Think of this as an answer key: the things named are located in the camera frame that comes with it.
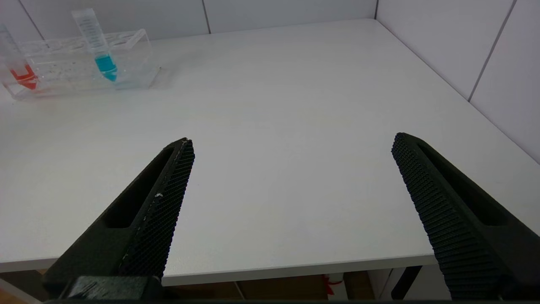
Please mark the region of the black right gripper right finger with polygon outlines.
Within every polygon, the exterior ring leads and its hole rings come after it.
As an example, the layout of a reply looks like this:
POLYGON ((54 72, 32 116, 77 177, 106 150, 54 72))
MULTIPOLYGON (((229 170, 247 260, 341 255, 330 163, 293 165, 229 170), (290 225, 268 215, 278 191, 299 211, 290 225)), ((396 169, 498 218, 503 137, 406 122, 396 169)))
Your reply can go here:
POLYGON ((539 236, 429 144, 391 149, 453 300, 538 301, 539 236))

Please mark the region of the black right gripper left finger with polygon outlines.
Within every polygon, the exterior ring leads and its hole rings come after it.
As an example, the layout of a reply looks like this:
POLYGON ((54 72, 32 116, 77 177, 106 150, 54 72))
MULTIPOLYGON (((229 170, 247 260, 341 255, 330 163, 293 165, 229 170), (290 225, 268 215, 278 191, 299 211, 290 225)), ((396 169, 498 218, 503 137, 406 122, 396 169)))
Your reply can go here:
POLYGON ((48 269, 49 300, 160 300, 194 160, 185 137, 164 147, 48 269))

